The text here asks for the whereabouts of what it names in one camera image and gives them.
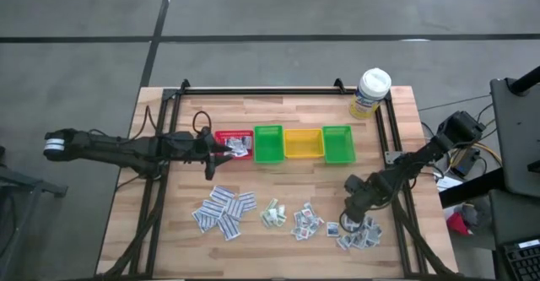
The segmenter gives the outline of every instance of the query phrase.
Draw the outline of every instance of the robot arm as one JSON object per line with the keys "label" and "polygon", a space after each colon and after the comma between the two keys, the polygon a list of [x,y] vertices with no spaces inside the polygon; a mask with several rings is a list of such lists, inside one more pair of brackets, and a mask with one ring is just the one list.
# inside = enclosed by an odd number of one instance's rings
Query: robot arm
{"label": "robot arm", "polygon": [[[465,111],[456,112],[439,125],[437,134],[425,146],[415,153],[401,155],[395,159],[391,168],[372,173],[367,181],[351,175],[345,181],[345,190],[351,196],[345,199],[342,216],[347,214],[354,222],[360,223],[368,210],[383,208],[392,203],[403,183],[416,177],[429,162],[441,159],[451,149],[464,148],[477,142],[484,129],[483,124],[476,122]],[[433,269],[454,278],[456,275],[429,248],[399,202],[396,202],[394,214],[416,241]]]}
{"label": "robot arm", "polygon": [[215,155],[230,148],[216,143],[209,127],[203,127],[196,137],[190,132],[174,132],[131,139],[61,129],[48,132],[45,140],[43,154],[48,160],[90,159],[130,167],[147,179],[160,177],[160,166],[177,160],[206,163],[205,177],[212,180],[215,168],[233,158],[231,155]]}

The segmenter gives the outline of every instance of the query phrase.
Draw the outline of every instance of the gray floor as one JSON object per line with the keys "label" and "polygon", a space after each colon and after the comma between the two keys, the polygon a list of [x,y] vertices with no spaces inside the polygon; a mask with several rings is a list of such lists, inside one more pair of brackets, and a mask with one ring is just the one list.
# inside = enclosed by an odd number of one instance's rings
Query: gray floor
{"label": "gray floor", "polygon": [[[152,35],[161,0],[0,0],[2,36]],[[170,0],[164,35],[540,33],[540,0]],[[6,163],[69,185],[43,197],[20,277],[90,276],[118,169],[54,164],[43,135],[64,127],[127,134],[148,44],[0,44],[0,144]],[[489,92],[492,78],[538,65],[540,41],[161,44],[151,86],[355,84],[367,68],[412,85],[418,108]],[[432,128],[456,110],[475,115],[489,98],[423,110]],[[485,122],[493,118],[483,115]],[[498,150],[496,135],[486,144]],[[489,159],[489,168],[495,164]],[[460,271],[493,277],[493,244],[452,236]]]}

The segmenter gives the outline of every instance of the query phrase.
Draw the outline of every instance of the black metal frame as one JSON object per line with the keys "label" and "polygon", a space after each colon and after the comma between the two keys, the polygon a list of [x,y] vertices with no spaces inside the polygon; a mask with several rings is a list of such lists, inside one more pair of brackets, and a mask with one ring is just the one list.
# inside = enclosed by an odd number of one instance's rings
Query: black metal frame
{"label": "black metal frame", "polygon": [[[3,156],[4,148],[0,147],[0,158]],[[14,269],[16,263],[21,255],[24,238],[26,237],[29,227],[30,219],[34,213],[35,208],[37,207],[38,201],[40,200],[41,194],[43,192],[49,192],[54,197],[65,197],[68,187],[59,186],[42,179],[36,179],[30,176],[25,176],[16,171],[10,170],[5,165],[0,164],[0,182],[2,183],[1,203],[4,205],[6,199],[11,198],[12,204],[10,210],[13,212],[11,214],[22,215],[14,222],[13,225],[13,236],[11,236],[5,244],[5,254],[0,258],[2,263],[2,269],[0,270],[0,281],[3,280],[12,280],[14,278]],[[25,194],[26,196],[21,198],[20,203],[24,203],[24,209],[19,211],[15,207],[15,197],[14,194]]]}
{"label": "black metal frame", "polygon": [[[352,95],[355,91],[355,89],[346,88],[343,86],[343,82],[341,79],[336,79],[333,87],[328,88],[310,88],[310,87],[295,87],[295,88],[190,88],[191,85],[187,80],[184,80],[181,87],[179,89],[164,89],[162,98],[161,98],[161,105],[159,108],[159,116],[158,116],[158,123],[157,123],[157,129],[156,134],[163,133],[164,130],[164,124],[165,124],[165,115],[167,112],[167,106],[169,103],[173,100],[172,104],[172,114],[170,117],[170,127],[169,132],[174,132],[176,129],[176,123],[179,116],[180,111],[180,103],[181,103],[181,97],[183,95]],[[402,145],[399,137],[399,131],[397,128],[397,121],[396,121],[396,115],[394,108],[392,106],[392,96],[389,94],[385,98],[385,106],[388,110],[388,119],[389,124],[391,128],[391,135],[394,141],[394,149],[396,151],[402,150]],[[386,151],[389,151],[388,146],[388,139],[386,137],[385,132],[385,124],[384,120],[382,118],[381,108],[379,107],[375,112],[375,119],[377,122],[377,129],[379,133],[379,138],[381,141],[381,152],[384,157],[384,153]],[[124,274],[121,277],[115,277],[111,278],[114,280],[131,280],[131,279],[151,279],[154,274],[154,266],[155,266],[155,257],[156,257],[156,251],[158,248],[158,242],[159,242],[159,229],[161,224],[161,215],[163,213],[163,207],[165,203],[165,194],[166,194],[166,188],[167,188],[167,181],[168,181],[168,174],[169,174],[169,165],[165,165],[164,169],[162,170],[161,177],[158,180],[159,188],[158,188],[158,194],[156,197],[156,201],[154,204],[153,210],[157,209],[158,216],[157,219],[154,219],[154,222],[152,224],[152,234],[150,238],[150,244],[148,248],[148,257],[146,262],[146,267],[144,269],[143,273],[138,272],[138,265],[141,255],[141,246],[140,244],[136,248],[136,251],[132,254],[131,261],[130,261],[130,267],[128,274]],[[143,193],[143,201],[141,204],[141,211],[139,213],[139,219],[138,219],[138,227],[137,227],[137,233],[136,237],[143,238],[146,236],[146,234],[149,231],[149,228],[144,228],[143,226],[148,223],[149,220],[149,210],[150,210],[150,197],[152,195],[154,182],[153,181],[147,181],[144,193]],[[418,221],[416,217],[415,208],[413,206],[413,195],[410,190],[410,186],[408,183],[403,188],[403,195],[405,198],[405,208],[409,214],[410,219],[413,221],[413,224],[418,227]],[[415,253],[416,258],[418,262],[418,273],[413,273],[411,262],[408,257],[408,248],[407,248],[407,242],[405,239],[405,233],[403,230],[403,226],[400,221],[398,221],[395,218],[395,206],[396,204],[392,204],[392,214],[394,214],[394,223],[396,226],[396,233],[397,233],[397,242],[398,242],[398,248],[400,257],[402,260],[402,270],[404,277],[412,277],[415,278],[418,277],[418,275],[425,276],[426,278],[430,278],[430,276],[427,274],[427,266],[426,261],[424,258],[424,255],[419,250],[418,246],[414,242],[415,246]],[[96,275],[94,277],[94,280],[108,280],[106,276],[103,275]]]}

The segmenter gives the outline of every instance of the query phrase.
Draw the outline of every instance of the black cable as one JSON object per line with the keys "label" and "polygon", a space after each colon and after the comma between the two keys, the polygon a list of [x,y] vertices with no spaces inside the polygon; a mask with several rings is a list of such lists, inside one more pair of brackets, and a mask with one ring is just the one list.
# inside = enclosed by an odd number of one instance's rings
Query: black cable
{"label": "black cable", "polygon": [[415,176],[414,179],[413,179],[413,184],[411,185],[410,189],[413,190],[413,188],[416,186],[416,178],[418,176]]}
{"label": "black cable", "polygon": [[[443,173],[441,172],[441,170],[440,170],[439,167],[434,166],[434,165],[432,165],[432,166],[430,166],[430,167],[435,168],[437,171],[439,171],[439,172],[442,174],[442,176],[438,176],[438,175],[436,175],[435,173],[431,173],[431,172],[420,172],[419,175],[429,175],[429,176],[434,176],[434,177],[436,177],[436,179],[435,179],[436,181],[438,181],[438,180],[440,180],[440,179],[442,179],[442,178],[444,177],[444,175],[443,175]],[[413,178],[413,184],[411,185],[411,190],[413,190],[413,188],[416,186],[417,178],[418,178],[418,176],[415,176],[415,177]]]}
{"label": "black cable", "polygon": [[414,227],[413,222],[411,222],[411,219],[408,217],[407,213],[405,213],[405,210],[403,210],[401,203],[396,202],[396,204],[397,206],[396,210],[394,210],[394,216],[403,224],[403,226],[405,226],[405,229],[408,231],[411,237],[413,237],[413,240],[418,245],[418,248],[424,253],[425,258],[428,260],[429,264],[431,264],[431,267],[435,270],[435,272],[437,274],[456,275],[456,273],[452,272],[448,267],[445,266],[440,258],[438,258],[433,252],[431,247],[429,247],[426,240],[420,234],[420,230]]}
{"label": "black cable", "polygon": [[478,159],[483,161],[483,173],[482,173],[482,175],[485,175],[486,172],[488,172],[488,161],[486,161],[486,159],[484,159],[481,156],[479,156]]}
{"label": "black cable", "polygon": [[208,115],[208,113],[206,113],[206,111],[199,111],[195,114],[195,116],[193,116],[193,131],[196,132],[197,134],[200,134],[201,132],[198,131],[196,128],[195,128],[195,121],[197,120],[197,116],[200,115],[200,114],[203,114],[206,116],[206,118],[208,119],[208,127],[210,128],[210,132],[212,131],[212,120],[210,119],[210,116]]}
{"label": "black cable", "polygon": [[11,231],[11,235],[9,235],[6,245],[3,247],[2,251],[0,251],[0,259],[3,258],[3,255],[6,253],[6,250],[11,245],[11,241],[13,240],[13,237],[15,236],[15,232],[17,229],[17,210],[15,208],[15,199],[12,192],[8,194],[8,198],[9,198],[9,201],[11,202],[11,213],[12,213],[11,216],[12,216],[12,221],[13,221],[13,230]]}
{"label": "black cable", "polygon": [[426,129],[428,129],[429,133],[431,134],[431,137],[434,137],[435,136],[435,133],[433,132],[433,130],[431,130],[431,128],[428,126],[428,124],[424,123],[424,122],[420,122],[422,124],[422,126],[426,127]]}
{"label": "black cable", "polygon": [[490,133],[488,133],[487,135],[485,135],[485,136],[483,136],[482,138],[480,138],[478,141],[479,141],[479,142],[482,141],[483,139],[489,137],[490,135],[492,135],[492,134],[493,134],[494,132],[496,132],[496,131],[497,131],[497,127],[496,127],[492,132],[490,132]]}
{"label": "black cable", "polygon": [[127,185],[135,180],[137,180],[140,176],[135,176],[134,178],[132,178],[131,180],[128,180],[128,181],[125,181],[123,182],[122,184],[118,185],[115,189],[115,192],[118,192],[118,190],[120,189],[120,187],[124,186],[124,185]]}
{"label": "black cable", "polygon": [[106,133],[102,132],[102,131],[99,130],[99,129],[90,129],[90,130],[88,130],[88,132],[89,132],[89,133],[97,132],[97,133],[99,133],[99,134],[101,134],[101,135],[103,135],[103,136],[108,137],[108,135],[107,135]]}
{"label": "black cable", "polygon": [[488,96],[491,96],[491,95],[481,95],[481,96],[476,96],[476,97],[472,97],[472,98],[465,99],[465,100],[457,100],[457,101],[454,101],[454,102],[451,102],[451,103],[447,103],[447,104],[434,105],[434,106],[431,106],[431,107],[426,107],[426,108],[418,109],[418,111],[427,111],[427,110],[429,110],[429,109],[434,109],[434,108],[444,107],[444,106],[448,106],[448,105],[459,104],[459,103],[466,102],[466,101],[469,101],[469,100],[483,99],[484,97],[488,97]]}
{"label": "black cable", "polygon": [[482,116],[483,112],[486,111],[489,107],[491,107],[493,105],[493,103],[485,106],[481,111],[480,113],[478,113],[478,117],[476,118],[476,122],[480,122],[480,117]]}
{"label": "black cable", "polygon": [[[138,136],[140,136],[141,133],[143,133],[144,127],[146,126],[146,120],[147,120],[148,118],[150,119],[150,123],[152,124],[152,127],[154,128],[154,130],[157,130],[157,126],[155,126],[154,119],[152,118],[152,111],[150,110],[150,107],[149,107],[149,106],[146,106],[146,108],[145,108],[145,110],[144,110],[144,119],[143,119],[143,125],[141,126],[141,129],[137,132],[137,134],[135,134],[135,136],[134,136],[133,138],[130,138],[130,139],[128,139],[128,140],[126,140],[126,141],[123,141],[123,142],[118,142],[118,143],[116,143],[116,144],[118,144],[118,145],[123,145],[123,144],[125,144],[125,143],[130,143],[130,142],[132,142],[133,140],[135,140],[136,138],[138,138]],[[102,132],[102,131],[99,130],[99,129],[90,129],[90,130],[88,131],[89,134],[92,133],[92,132],[97,132],[97,133],[99,133],[99,134],[101,134],[101,135],[103,135],[103,136],[105,136],[105,137],[110,137],[110,135],[108,135],[108,134]]]}
{"label": "black cable", "polygon": [[[138,138],[138,136],[140,136],[141,133],[143,133],[144,127],[146,126],[146,120],[147,120],[148,116],[150,116],[150,114],[151,114],[150,107],[146,106],[146,110],[144,111],[143,125],[141,125],[141,129],[137,132],[137,134],[135,134],[135,136],[133,138],[130,138],[127,141],[118,142],[118,145],[123,145],[125,143],[131,143],[136,138]],[[150,116],[150,122],[152,123],[152,126],[154,126],[154,130],[157,130],[157,127],[154,124],[154,120],[152,119],[152,116]]]}

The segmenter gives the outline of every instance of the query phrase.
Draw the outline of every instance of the wooden table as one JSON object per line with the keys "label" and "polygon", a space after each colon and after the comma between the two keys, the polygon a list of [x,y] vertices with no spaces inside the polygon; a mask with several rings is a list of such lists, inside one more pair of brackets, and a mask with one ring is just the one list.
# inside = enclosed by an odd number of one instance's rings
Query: wooden table
{"label": "wooden table", "polygon": [[[140,129],[149,105],[157,118],[162,88],[141,89],[131,135]],[[424,145],[424,133],[411,87],[392,87],[397,124],[405,151]],[[292,213],[311,201],[325,221],[338,221],[343,211],[346,178],[354,173],[365,178],[383,167],[375,118],[357,120],[348,113],[349,95],[196,95],[181,98],[177,130],[192,131],[192,117],[205,110],[212,117],[213,131],[252,129],[255,125],[282,124],[284,128],[318,128],[349,124],[353,128],[356,163],[326,165],[324,159],[287,159],[279,165],[257,165],[235,160],[221,165],[213,181],[205,181],[203,165],[172,163],[165,197],[155,278],[390,278],[402,276],[397,238],[390,208],[368,212],[381,225],[381,244],[375,248],[343,251],[335,239],[326,237],[326,226],[306,241],[289,233]],[[387,122],[386,109],[383,109]],[[197,124],[202,125],[203,118]],[[389,143],[392,136],[386,124]],[[148,125],[143,134],[153,135]],[[125,169],[119,183],[135,176]],[[214,185],[234,192],[256,193],[257,210],[240,222],[242,235],[225,241],[219,228],[201,234],[192,212],[199,208]],[[134,236],[143,195],[143,181],[124,186],[115,196],[97,272],[106,271],[123,253]],[[287,222],[282,228],[266,229],[259,212],[277,198],[285,204]],[[420,176],[413,197],[421,232],[435,253],[450,269],[456,262],[442,207],[432,176]],[[141,263],[146,262],[143,246]],[[413,263],[413,245],[408,238]]]}

